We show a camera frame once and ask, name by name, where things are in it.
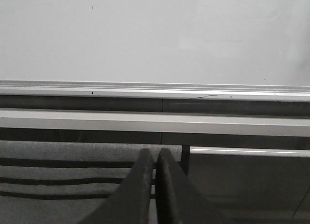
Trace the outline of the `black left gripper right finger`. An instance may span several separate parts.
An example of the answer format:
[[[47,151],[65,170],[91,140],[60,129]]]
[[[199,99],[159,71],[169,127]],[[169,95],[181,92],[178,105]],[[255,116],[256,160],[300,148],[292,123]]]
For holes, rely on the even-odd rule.
[[[155,200],[159,224],[228,222],[228,218],[190,183],[167,148],[161,149],[157,158]]]

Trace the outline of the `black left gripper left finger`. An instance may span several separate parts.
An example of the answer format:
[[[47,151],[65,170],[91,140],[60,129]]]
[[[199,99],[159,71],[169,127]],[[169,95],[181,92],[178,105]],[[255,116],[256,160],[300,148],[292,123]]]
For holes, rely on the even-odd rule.
[[[153,163],[150,150],[142,149],[129,174],[116,191],[80,223],[147,224]]]

